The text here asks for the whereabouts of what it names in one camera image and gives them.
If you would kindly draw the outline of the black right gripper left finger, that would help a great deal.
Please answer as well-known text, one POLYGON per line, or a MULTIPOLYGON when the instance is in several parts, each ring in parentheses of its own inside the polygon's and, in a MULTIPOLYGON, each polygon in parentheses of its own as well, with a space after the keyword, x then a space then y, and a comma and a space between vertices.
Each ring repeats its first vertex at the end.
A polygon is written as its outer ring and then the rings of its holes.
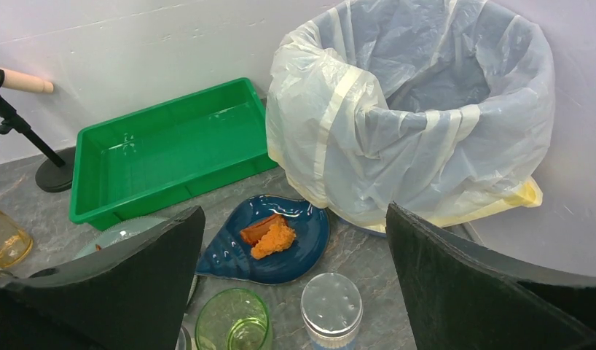
POLYGON ((0 279, 0 349, 173 349, 204 227, 194 206, 98 252, 0 279))

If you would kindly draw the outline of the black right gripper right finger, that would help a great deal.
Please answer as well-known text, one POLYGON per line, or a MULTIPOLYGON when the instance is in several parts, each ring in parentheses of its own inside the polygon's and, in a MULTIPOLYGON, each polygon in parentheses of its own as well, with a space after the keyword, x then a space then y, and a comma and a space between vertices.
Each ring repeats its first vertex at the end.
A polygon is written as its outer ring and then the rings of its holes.
POLYGON ((596 349, 596 277, 501 254, 392 203, 386 234, 419 349, 596 349))

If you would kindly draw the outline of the blue label spice jar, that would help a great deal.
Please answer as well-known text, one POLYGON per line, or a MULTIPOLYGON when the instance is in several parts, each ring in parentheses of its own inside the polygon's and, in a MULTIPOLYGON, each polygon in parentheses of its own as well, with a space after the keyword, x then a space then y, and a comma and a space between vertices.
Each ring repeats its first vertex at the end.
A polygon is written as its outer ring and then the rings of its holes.
POLYGON ((339 273, 313 277, 302 291, 300 310, 314 349, 356 347, 363 303, 349 278, 339 273))

